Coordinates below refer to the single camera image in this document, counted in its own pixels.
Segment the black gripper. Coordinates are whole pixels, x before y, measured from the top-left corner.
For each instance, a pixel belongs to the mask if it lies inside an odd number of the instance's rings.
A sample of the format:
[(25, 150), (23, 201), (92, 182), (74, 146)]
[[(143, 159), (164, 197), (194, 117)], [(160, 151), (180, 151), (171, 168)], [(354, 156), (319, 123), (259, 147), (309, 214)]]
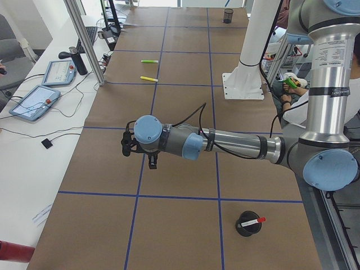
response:
[(148, 167), (149, 169), (157, 169), (157, 160), (158, 160), (158, 153), (160, 151), (154, 152), (146, 152), (145, 154), (148, 155)]

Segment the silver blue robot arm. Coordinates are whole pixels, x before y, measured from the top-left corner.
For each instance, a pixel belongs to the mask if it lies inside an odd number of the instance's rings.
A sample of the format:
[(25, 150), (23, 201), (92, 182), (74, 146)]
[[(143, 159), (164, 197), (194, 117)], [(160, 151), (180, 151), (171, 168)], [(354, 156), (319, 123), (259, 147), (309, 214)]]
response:
[(336, 191), (350, 184), (358, 163), (348, 150), (343, 128), (354, 40), (359, 33), (359, 2), (293, 1), (288, 31), (305, 34), (314, 44), (307, 122), (298, 138), (237, 135), (185, 122), (162, 124), (145, 115), (133, 122), (133, 131), (124, 132), (123, 154), (144, 153), (149, 167), (155, 169), (160, 152), (188, 160), (196, 160), (201, 151), (226, 152), (280, 164), (319, 190)]

